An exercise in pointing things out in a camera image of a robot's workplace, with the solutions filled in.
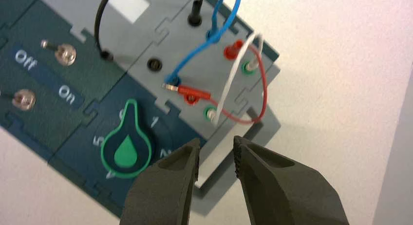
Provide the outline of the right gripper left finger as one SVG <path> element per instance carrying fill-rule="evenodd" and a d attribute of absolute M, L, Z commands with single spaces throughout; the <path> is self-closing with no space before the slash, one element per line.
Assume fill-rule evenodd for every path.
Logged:
<path fill-rule="evenodd" d="M 120 218 L 122 225 L 187 225 L 198 180 L 200 140 L 194 138 L 135 179 Z"/>

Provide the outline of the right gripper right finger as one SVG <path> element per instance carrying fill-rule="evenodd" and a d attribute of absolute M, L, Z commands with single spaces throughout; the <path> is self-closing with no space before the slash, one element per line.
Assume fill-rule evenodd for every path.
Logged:
<path fill-rule="evenodd" d="M 235 173 L 253 225 L 347 225 L 337 191 L 315 169 L 235 136 Z"/>

